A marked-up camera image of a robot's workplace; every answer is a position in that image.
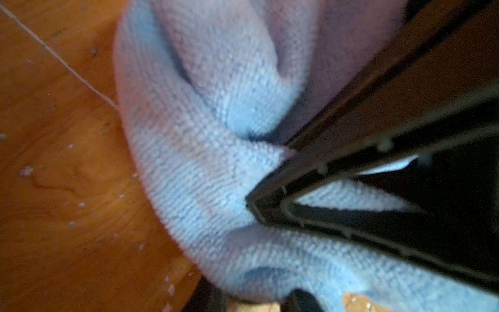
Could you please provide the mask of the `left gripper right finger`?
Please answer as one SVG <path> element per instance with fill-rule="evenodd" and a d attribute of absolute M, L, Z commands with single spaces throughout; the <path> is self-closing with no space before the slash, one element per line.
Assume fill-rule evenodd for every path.
<path fill-rule="evenodd" d="M 281 304 L 281 312 L 323 312 L 323 309 L 312 294 L 296 289 Z"/>

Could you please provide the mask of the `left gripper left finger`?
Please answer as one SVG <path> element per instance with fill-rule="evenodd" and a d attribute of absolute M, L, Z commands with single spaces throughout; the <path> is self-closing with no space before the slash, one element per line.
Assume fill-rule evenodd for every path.
<path fill-rule="evenodd" d="M 227 312 L 228 296 L 206 278 L 201 278 L 183 312 Z"/>

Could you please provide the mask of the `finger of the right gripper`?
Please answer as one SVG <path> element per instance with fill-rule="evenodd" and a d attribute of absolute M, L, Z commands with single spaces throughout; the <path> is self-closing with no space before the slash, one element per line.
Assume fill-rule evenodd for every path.
<path fill-rule="evenodd" d="M 344 239 L 483 291 L 498 292 L 498 243 L 474 237 L 431 214 L 328 209 L 288 198 L 280 209 L 300 231 Z"/>
<path fill-rule="evenodd" d="M 498 2 L 434 2 L 294 138 L 246 199 L 267 225 L 425 223 L 422 213 L 313 207 L 321 187 L 417 153 L 498 135 Z"/>

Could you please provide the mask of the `blue microfiber cloth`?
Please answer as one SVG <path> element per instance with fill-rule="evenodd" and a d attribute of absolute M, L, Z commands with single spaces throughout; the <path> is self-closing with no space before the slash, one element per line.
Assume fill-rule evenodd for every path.
<path fill-rule="evenodd" d="M 405 24 L 406 1 L 131 1 L 114 44 L 124 132 L 153 209 L 231 296 L 325 311 L 497 311 L 495 296 L 344 241 L 266 227 L 246 195 Z"/>

